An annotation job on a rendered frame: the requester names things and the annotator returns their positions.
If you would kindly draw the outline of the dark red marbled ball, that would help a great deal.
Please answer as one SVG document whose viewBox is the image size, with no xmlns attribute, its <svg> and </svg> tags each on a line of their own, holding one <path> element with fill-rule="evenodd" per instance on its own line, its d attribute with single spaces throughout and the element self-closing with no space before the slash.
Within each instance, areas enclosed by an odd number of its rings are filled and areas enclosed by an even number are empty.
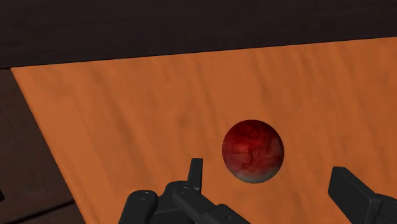
<svg viewBox="0 0 397 224">
<path fill-rule="evenodd" d="M 236 123 L 222 144 L 226 168 L 241 181 L 257 184 L 273 178 L 281 169 L 284 146 L 277 131 L 260 120 Z"/>
</svg>

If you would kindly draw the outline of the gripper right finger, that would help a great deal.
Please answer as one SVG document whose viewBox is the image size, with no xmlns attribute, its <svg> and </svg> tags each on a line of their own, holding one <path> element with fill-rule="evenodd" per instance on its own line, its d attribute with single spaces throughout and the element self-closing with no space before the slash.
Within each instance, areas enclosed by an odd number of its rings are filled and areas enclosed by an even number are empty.
<svg viewBox="0 0 397 224">
<path fill-rule="evenodd" d="M 351 224 L 397 224 L 397 199 L 375 193 L 345 167 L 334 167 L 328 195 Z"/>
</svg>

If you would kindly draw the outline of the orange wooden table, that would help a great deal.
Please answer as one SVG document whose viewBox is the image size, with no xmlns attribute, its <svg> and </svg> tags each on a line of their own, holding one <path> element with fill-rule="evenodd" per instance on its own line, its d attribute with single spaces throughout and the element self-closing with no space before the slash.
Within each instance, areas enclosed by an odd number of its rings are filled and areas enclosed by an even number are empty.
<svg viewBox="0 0 397 224">
<path fill-rule="evenodd" d="M 397 198 L 397 38 L 20 67 L 13 75 L 87 224 L 130 192 L 162 193 L 201 157 L 203 194 L 252 224 L 349 224 L 328 196 L 344 166 Z M 246 119 L 279 133 L 274 178 L 241 182 L 221 155 Z"/>
</svg>

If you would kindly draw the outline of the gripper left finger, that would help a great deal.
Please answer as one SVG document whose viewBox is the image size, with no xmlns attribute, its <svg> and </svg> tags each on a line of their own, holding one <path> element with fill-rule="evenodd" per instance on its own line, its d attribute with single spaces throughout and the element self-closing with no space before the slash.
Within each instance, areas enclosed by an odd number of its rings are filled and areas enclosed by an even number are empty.
<svg viewBox="0 0 397 224">
<path fill-rule="evenodd" d="M 131 193 L 118 224 L 250 224 L 225 204 L 214 204 L 201 194 L 201 158 L 193 158 L 188 179 L 167 184 L 158 196 L 151 190 Z"/>
</svg>

